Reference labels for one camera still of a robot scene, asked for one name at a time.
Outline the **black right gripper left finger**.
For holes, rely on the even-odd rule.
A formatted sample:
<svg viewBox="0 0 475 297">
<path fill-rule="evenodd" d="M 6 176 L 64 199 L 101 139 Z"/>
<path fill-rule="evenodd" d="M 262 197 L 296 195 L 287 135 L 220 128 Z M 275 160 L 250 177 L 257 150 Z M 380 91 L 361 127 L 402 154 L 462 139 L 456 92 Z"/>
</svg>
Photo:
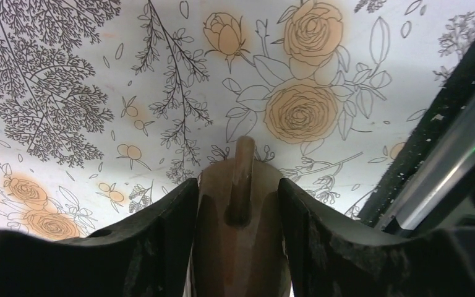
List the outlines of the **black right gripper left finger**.
<svg viewBox="0 0 475 297">
<path fill-rule="evenodd" d="M 191 178 L 86 238 L 0 230 L 0 296 L 182 296 L 198 199 Z"/>
</svg>

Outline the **brown mug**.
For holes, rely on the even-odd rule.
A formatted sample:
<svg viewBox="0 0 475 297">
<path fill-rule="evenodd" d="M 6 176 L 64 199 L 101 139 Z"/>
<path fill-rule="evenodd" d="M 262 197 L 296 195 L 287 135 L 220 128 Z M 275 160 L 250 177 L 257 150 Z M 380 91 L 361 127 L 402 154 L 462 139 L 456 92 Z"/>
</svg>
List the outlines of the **brown mug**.
<svg viewBox="0 0 475 297">
<path fill-rule="evenodd" d="M 240 137 L 235 155 L 200 175 L 191 255 L 194 296 L 288 296 L 291 276 L 277 189 L 282 177 Z"/>
</svg>

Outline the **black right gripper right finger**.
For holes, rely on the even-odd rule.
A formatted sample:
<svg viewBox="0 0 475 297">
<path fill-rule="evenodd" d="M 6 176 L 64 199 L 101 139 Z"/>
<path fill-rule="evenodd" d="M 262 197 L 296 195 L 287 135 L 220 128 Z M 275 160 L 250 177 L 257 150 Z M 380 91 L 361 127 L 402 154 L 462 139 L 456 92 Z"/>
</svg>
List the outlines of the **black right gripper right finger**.
<svg viewBox="0 0 475 297">
<path fill-rule="evenodd" d="M 278 200 L 296 296 L 475 296 L 475 226 L 390 235 L 286 178 Z"/>
</svg>

